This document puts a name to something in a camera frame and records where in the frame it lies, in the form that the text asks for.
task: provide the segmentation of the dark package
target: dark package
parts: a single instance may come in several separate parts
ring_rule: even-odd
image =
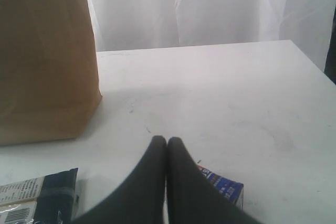
[[[221,177],[210,170],[197,165],[205,178],[232,204],[243,209],[244,184]]]
[[[69,224],[77,171],[0,186],[0,224]]]

